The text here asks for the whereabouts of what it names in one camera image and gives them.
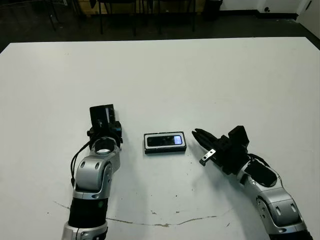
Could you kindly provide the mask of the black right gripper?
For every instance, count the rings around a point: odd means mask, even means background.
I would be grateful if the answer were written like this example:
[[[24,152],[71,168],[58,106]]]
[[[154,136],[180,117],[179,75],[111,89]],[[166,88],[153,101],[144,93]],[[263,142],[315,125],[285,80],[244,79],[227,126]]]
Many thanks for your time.
[[[207,150],[207,153],[199,160],[202,166],[212,161],[225,174],[236,175],[249,161],[247,147],[250,141],[246,135],[222,135],[220,138],[216,138],[200,128],[196,128],[191,133],[195,140]]]

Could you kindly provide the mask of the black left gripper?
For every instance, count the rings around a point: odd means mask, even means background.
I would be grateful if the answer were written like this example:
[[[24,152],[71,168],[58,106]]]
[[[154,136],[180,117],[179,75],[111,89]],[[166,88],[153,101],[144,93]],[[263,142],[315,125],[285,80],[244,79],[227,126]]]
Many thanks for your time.
[[[94,143],[102,138],[112,138],[115,140],[116,145],[120,148],[123,143],[122,139],[122,126],[119,121],[108,123],[105,127],[92,126],[87,131],[89,137],[89,149],[91,150]]]

